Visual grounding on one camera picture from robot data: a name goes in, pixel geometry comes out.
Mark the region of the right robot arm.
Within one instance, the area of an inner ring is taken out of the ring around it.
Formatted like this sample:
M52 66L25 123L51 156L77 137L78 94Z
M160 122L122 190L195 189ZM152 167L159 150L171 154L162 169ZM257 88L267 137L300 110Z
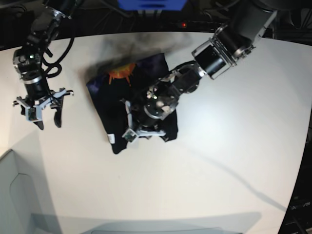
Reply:
M25 89L25 97L16 97L12 105L21 107L21 114L26 120L44 129L42 111L46 107L54 109L54 123L62 126L62 108L65 96L73 95L72 90L60 88L54 91L49 88L48 79L58 76L62 71L61 62L69 53L75 37L70 38L63 54L55 62L47 62L44 55L52 57L50 43L59 35L59 26L63 19L71 19L74 11L82 4L80 0L45 0L47 9L42 15L47 22L35 20L25 44L14 52L13 66L19 74Z

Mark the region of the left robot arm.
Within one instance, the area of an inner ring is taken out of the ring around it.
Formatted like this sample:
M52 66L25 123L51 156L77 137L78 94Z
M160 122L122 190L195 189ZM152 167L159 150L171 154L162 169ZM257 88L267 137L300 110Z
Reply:
M180 96L195 91L203 77L216 79L237 66L254 49L276 14L271 1L242 1L233 18L192 51L193 60L178 65L124 102L128 128L122 137L130 143L140 137L164 137L167 133L159 124L176 110Z

